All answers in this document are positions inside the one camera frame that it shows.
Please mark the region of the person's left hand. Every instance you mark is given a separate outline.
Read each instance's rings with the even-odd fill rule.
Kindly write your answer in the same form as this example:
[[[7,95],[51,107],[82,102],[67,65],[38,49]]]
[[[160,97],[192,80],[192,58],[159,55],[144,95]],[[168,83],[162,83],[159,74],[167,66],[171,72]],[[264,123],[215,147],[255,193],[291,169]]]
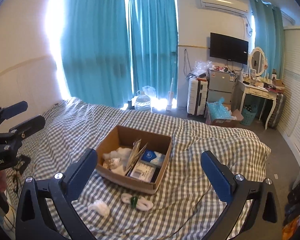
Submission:
[[[0,192],[4,193],[7,187],[6,172],[0,171]]]

